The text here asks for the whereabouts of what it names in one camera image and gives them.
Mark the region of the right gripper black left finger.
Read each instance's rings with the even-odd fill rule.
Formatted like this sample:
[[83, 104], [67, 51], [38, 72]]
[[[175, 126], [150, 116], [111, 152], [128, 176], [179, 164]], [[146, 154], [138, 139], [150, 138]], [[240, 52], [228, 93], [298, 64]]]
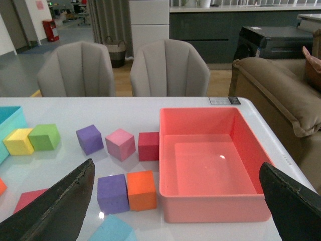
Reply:
[[1, 240], [76, 240], [91, 200], [95, 165], [88, 159], [1, 222]]

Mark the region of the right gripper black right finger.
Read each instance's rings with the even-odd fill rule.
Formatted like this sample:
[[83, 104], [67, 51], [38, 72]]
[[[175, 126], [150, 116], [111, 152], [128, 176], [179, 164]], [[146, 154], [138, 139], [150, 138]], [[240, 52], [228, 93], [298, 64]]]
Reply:
[[320, 240], [319, 194], [267, 162], [259, 180], [282, 240]]

